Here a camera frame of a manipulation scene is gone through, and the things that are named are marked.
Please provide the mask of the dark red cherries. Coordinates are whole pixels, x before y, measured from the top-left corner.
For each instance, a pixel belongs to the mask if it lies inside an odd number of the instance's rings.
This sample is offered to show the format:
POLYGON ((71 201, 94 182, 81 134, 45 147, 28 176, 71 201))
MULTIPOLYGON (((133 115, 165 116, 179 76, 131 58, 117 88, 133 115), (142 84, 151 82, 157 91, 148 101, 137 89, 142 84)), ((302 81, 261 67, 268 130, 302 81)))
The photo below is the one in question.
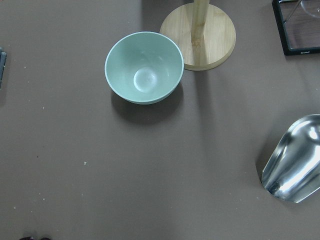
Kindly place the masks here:
POLYGON ((31 235, 23 236, 19 240, 52 240, 49 236, 35 237, 31 235))

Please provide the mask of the wooden cup stand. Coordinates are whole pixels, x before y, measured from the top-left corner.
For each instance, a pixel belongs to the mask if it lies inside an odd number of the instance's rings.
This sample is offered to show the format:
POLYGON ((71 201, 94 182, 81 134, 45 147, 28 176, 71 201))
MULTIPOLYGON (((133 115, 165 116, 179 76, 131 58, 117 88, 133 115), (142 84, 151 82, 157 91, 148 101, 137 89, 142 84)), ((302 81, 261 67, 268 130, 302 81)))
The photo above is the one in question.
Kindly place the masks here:
POLYGON ((231 18, 208 0, 195 0, 173 10, 164 19, 160 33, 178 45, 184 68, 191 71, 218 67, 236 44, 231 18))

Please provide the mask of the steel ice scoop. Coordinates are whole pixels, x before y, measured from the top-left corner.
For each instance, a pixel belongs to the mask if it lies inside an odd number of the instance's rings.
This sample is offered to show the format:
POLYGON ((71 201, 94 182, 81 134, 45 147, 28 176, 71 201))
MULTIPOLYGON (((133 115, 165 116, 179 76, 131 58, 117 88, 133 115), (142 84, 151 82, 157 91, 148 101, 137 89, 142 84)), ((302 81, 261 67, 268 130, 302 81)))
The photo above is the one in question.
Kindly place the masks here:
POLYGON ((320 115, 295 121, 283 134, 264 169, 261 183, 274 197, 300 203, 320 189, 320 115))

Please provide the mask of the mint green bowl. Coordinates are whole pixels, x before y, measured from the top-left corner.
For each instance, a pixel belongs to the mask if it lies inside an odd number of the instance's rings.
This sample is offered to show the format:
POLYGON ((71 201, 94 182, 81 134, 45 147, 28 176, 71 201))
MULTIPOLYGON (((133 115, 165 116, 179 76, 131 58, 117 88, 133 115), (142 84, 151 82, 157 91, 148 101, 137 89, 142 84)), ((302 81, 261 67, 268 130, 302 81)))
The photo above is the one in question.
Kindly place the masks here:
POLYGON ((135 32, 120 39, 104 64, 106 82, 122 99, 149 105, 167 98, 184 72, 184 58, 178 45, 165 35, 135 32))

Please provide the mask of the black framed mirror tray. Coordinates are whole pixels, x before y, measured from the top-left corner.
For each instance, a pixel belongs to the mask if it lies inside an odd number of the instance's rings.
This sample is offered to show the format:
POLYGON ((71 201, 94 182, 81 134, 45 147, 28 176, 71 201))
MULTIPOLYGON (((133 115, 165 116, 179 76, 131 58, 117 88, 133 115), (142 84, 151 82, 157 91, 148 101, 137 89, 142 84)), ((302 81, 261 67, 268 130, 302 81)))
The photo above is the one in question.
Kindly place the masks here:
POLYGON ((274 0, 272 8, 284 55, 320 52, 318 0, 274 0))

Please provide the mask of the grey folded cloth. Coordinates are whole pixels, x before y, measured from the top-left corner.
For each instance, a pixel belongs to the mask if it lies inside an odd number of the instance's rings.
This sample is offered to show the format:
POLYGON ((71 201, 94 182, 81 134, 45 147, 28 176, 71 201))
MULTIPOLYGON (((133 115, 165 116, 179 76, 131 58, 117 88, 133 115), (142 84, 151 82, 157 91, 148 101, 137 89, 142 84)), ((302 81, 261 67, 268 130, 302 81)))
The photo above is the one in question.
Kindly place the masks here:
POLYGON ((7 53, 0 47, 0 88, 2 87, 3 74, 7 60, 7 53))

